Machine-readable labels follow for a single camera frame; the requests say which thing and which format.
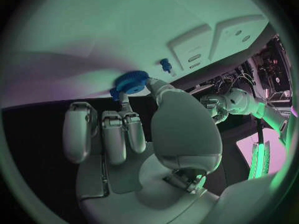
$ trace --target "robotic arm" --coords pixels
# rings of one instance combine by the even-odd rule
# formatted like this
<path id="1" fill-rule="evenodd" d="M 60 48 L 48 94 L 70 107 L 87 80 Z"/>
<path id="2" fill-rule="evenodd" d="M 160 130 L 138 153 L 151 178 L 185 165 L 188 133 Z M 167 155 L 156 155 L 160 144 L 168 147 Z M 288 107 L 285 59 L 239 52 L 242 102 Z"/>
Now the robotic arm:
<path id="1" fill-rule="evenodd" d="M 209 110 L 216 123 L 224 121 L 229 113 L 252 114 L 256 118 L 262 118 L 279 133 L 281 142 L 286 144 L 288 120 L 244 90 L 232 88 L 225 95 L 206 95 L 201 98 L 201 103 Z"/>

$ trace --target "blue object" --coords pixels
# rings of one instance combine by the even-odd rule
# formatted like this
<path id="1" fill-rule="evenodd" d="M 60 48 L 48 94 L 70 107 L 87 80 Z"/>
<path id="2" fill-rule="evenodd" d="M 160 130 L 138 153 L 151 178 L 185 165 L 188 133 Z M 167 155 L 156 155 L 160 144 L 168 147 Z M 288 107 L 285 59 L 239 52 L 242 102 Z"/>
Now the blue object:
<path id="1" fill-rule="evenodd" d="M 120 99 L 120 92 L 135 94 L 145 88 L 149 75 L 145 71 L 131 71 L 115 80 L 115 88 L 110 90 L 113 100 Z"/>
<path id="2" fill-rule="evenodd" d="M 160 64 L 162 65 L 164 71 L 167 71 L 168 73 L 170 73 L 172 66 L 169 63 L 168 59 L 165 58 L 165 59 L 160 60 Z"/>

